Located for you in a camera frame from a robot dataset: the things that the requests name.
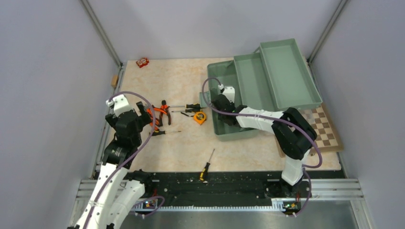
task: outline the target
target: small red box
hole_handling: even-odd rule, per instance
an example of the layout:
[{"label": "small red box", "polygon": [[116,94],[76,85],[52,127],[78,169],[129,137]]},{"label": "small red box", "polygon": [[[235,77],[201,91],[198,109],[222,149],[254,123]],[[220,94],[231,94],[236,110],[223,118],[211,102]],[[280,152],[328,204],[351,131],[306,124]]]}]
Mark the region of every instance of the small red box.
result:
[{"label": "small red box", "polygon": [[137,65],[139,68],[148,65],[149,60],[146,57],[142,57],[140,60],[137,61]]}]

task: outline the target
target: pliers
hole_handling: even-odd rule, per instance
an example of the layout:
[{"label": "pliers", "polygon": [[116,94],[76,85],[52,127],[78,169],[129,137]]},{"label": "pliers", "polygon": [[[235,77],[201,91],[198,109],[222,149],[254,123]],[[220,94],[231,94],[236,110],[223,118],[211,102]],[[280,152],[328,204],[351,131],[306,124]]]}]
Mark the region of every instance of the pliers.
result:
[{"label": "pliers", "polygon": [[171,125],[171,116],[169,113],[169,106],[167,106],[166,104],[166,100],[162,100],[162,106],[160,107],[161,110],[165,111],[165,113],[161,112],[159,115],[159,122],[162,124],[162,118],[163,118],[163,114],[167,115],[167,117],[169,118],[168,124]]},{"label": "pliers", "polygon": [[[154,111],[159,111],[160,113],[165,113],[165,114],[166,114],[166,112],[165,112],[164,110],[159,109],[159,108],[156,108],[156,107],[154,107],[153,105],[152,105],[152,107],[153,107],[153,110],[154,110]],[[148,112],[149,117],[150,117],[150,119],[152,120],[153,116],[152,116],[152,111],[150,110],[150,108],[146,109],[146,112]],[[159,130],[158,127],[163,126],[163,123],[161,123],[161,122],[159,121],[159,119],[156,119],[155,124],[156,124],[155,130]]]}]

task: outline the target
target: cable tie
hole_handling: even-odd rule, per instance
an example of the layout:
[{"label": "cable tie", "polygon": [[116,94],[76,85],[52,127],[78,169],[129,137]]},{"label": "cable tie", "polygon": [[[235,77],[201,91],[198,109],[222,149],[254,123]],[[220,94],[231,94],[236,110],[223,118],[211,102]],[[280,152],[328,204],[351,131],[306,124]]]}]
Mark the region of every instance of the cable tie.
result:
[{"label": "cable tie", "polygon": [[101,204],[99,202],[95,202],[94,200],[89,200],[88,204],[92,207],[104,207],[104,204]]}]

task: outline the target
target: black screwdriver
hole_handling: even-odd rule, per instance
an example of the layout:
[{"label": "black screwdriver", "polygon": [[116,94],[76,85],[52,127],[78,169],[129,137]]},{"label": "black screwdriver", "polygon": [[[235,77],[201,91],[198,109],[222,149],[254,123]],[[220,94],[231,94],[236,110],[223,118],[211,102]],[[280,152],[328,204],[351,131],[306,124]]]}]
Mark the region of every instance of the black screwdriver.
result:
[{"label": "black screwdriver", "polygon": [[185,108],[194,108],[194,109],[201,109],[200,104],[186,104],[185,106],[170,106],[170,107],[185,107]]},{"label": "black screwdriver", "polygon": [[200,112],[201,108],[193,108],[193,109],[186,109],[184,111],[172,111],[172,112],[190,112],[190,113],[196,113],[196,112]]},{"label": "black screwdriver", "polygon": [[168,134],[168,133],[176,133],[176,132],[181,132],[181,130],[175,130],[175,131],[160,131],[160,130],[155,130],[155,131],[153,131],[152,136],[165,135],[165,134]]},{"label": "black screwdriver", "polygon": [[208,168],[210,167],[210,161],[211,161],[211,157],[213,157],[214,151],[215,151],[215,149],[211,153],[210,159],[208,160],[207,164],[205,165],[204,169],[202,170],[202,172],[200,174],[200,181],[205,181],[205,178],[207,177]]}]

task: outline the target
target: wire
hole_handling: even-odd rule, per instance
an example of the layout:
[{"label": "wire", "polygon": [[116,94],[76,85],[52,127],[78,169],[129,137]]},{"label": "wire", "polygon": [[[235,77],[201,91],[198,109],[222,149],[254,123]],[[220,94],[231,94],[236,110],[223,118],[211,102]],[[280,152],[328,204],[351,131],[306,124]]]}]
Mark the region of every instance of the wire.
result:
[{"label": "wire", "polygon": [[311,183],[311,178],[309,177],[309,174],[307,173],[307,171],[305,170],[305,168],[302,168],[302,172],[304,173],[304,175],[308,178],[308,183],[309,183],[309,191],[308,191],[308,195],[307,195],[307,199],[305,200],[304,204],[302,205],[301,209],[295,213],[295,217],[297,217],[299,214],[302,213],[302,211],[304,210],[304,208],[307,206],[309,198],[311,197],[311,191],[312,191],[312,183]]},{"label": "wire", "polygon": [[[111,96],[108,101],[111,101],[114,97],[116,97],[117,95],[120,95],[120,94],[131,94],[131,95],[137,96],[137,97],[141,98],[143,101],[146,102],[146,104],[148,105],[148,107],[149,107],[150,110],[153,110],[152,104],[151,104],[145,97],[143,97],[142,95],[140,95],[140,94],[138,94],[138,93],[135,93],[135,92],[128,92],[128,91],[118,92],[117,94]],[[155,113],[152,112],[152,130],[155,129],[155,126],[156,126],[155,122],[156,122],[156,116],[155,116]],[[146,138],[145,142],[139,147],[139,149],[138,149],[134,154],[132,154],[127,160],[125,160],[121,165],[118,165],[118,167],[111,173],[111,175],[107,178],[107,180],[104,182],[104,184],[103,184],[102,187],[100,188],[99,192],[98,192],[97,195],[96,195],[96,198],[94,198],[94,202],[97,202],[97,201],[98,201],[98,199],[100,198],[101,194],[103,193],[104,189],[106,188],[106,186],[107,186],[107,184],[109,183],[109,181],[111,180],[111,178],[112,178],[122,167],[124,167],[128,162],[132,161],[132,160],[135,158],[135,156],[146,146],[146,144],[149,142],[150,138],[152,137],[152,134],[153,134],[153,131],[151,131],[151,132],[149,133],[148,138]],[[93,211],[94,211],[94,206],[92,206],[92,207],[90,208],[90,210],[89,210],[89,213],[88,213],[88,215],[87,215],[87,217],[86,217],[86,220],[85,220],[85,223],[84,223],[84,225],[83,225],[83,229],[86,229],[86,228],[87,228],[87,225],[88,225],[88,223],[89,223],[89,221],[90,221],[90,218],[91,218],[91,216],[92,216],[92,214],[93,214]]]},{"label": "wire", "polygon": [[281,123],[285,123],[291,127],[294,127],[296,130],[300,131],[307,139],[308,141],[311,143],[311,145],[315,148],[318,157],[319,157],[319,163],[316,166],[309,166],[309,165],[302,165],[303,167],[307,167],[307,168],[319,168],[322,165],[322,155],[320,154],[320,150],[318,148],[318,146],[316,145],[316,143],[311,139],[311,137],[305,133],[305,131],[303,129],[301,129],[301,127],[295,125],[292,122],[289,122],[287,120],[284,119],[280,119],[280,118],[273,118],[273,117],[268,117],[268,116],[263,116],[263,115],[256,115],[256,114],[239,114],[239,113],[230,113],[230,112],[223,112],[220,110],[217,110],[216,108],[214,108],[210,103],[208,103],[207,98],[205,98],[205,94],[204,94],[204,87],[205,84],[209,81],[209,80],[216,80],[219,85],[222,85],[222,83],[217,79],[217,78],[213,78],[213,77],[209,77],[207,79],[204,80],[204,83],[202,84],[202,98],[204,100],[204,102],[207,104],[207,106],[209,108],[211,108],[213,111],[222,114],[222,115],[231,115],[231,116],[244,116],[244,117],[259,117],[259,118],[264,118],[264,119],[269,119],[269,120],[273,120],[273,121],[277,121],[277,122],[281,122]]},{"label": "wire", "polygon": [[[150,198],[148,198],[148,199],[146,199],[146,200],[144,200],[144,201],[142,201],[142,202],[139,202],[139,203],[135,204],[132,208],[135,208],[135,207],[137,207],[137,206],[139,206],[139,205],[145,203],[146,201],[153,201],[153,200],[156,200],[156,199],[162,199],[162,202],[159,204],[159,206],[158,206],[157,208],[155,208],[155,209],[154,209],[153,211],[151,211],[150,213],[148,213],[148,214],[142,214],[142,215],[143,215],[143,218],[146,218],[146,217],[148,217],[148,216],[151,216],[151,215],[155,214],[156,211],[157,211],[160,207],[163,206],[164,201],[165,201],[165,198],[164,198],[163,196],[150,197]],[[131,212],[131,214],[132,214],[132,215],[138,215],[136,212]]]},{"label": "wire", "polygon": [[202,84],[202,94],[203,94],[202,98],[203,98],[204,102],[207,104],[207,106],[208,106],[209,108],[211,108],[213,111],[215,111],[215,112],[217,112],[217,113],[219,113],[219,114],[222,114],[222,115],[245,116],[245,117],[259,117],[259,118],[264,118],[264,119],[269,119],[269,120],[273,120],[273,121],[285,123],[285,124],[287,124],[287,125],[289,125],[289,126],[291,126],[291,127],[294,127],[296,130],[300,131],[300,132],[308,139],[308,141],[312,144],[312,146],[315,148],[315,150],[316,150],[316,152],[317,152],[317,154],[318,154],[318,157],[319,157],[319,163],[318,163],[317,165],[315,165],[315,166],[302,165],[302,167],[303,167],[303,168],[302,168],[302,172],[305,174],[305,176],[308,178],[308,181],[309,181],[309,192],[308,192],[307,199],[305,200],[303,206],[302,206],[301,209],[300,209],[296,214],[294,214],[294,215],[295,215],[295,217],[296,217],[297,215],[301,214],[301,212],[303,211],[303,209],[307,206],[307,203],[308,203],[309,198],[310,198],[310,196],[311,196],[311,190],[312,190],[311,178],[309,177],[308,173],[306,172],[305,167],[307,167],[307,168],[318,168],[318,167],[320,167],[320,166],[322,165],[322,155],[320,154],[320,150],[319,150],[318,146],[317,146],[317,145],[315,144],[315,142],[310,138],[310,136],[309,136],[307,133],[305,133],[305,131],[304,131],[303,129],[301,129],[301,127],[299,127],[299,126],[295,125],[294,123],[289,122],[289,121],[287,121],[287,120],[283,120],[283,119],[280,119],[280,118],[273,118],[273,117],[263,116],[263,115],[229,113],[229,112],[223,112],[223,111],[217,110],[217,109],[214,108],[210,103],[208,103],[208,100],[205,98],[204,87],[205,87],[205,84],[206,84],[209,80],[216,80],[219,85],[222,85],[222,83],[221,83],[217,78],[209,77],[209,78],[205,79],[205,80],[204,80],[204,83]]},{"label": "wire", "polygon": [[297,191],[297,194],[296,194],[296,196],[295,196],[295,202],[298,203],[298,202],[299,202],[299,199],[300,199],[299,191]]}]

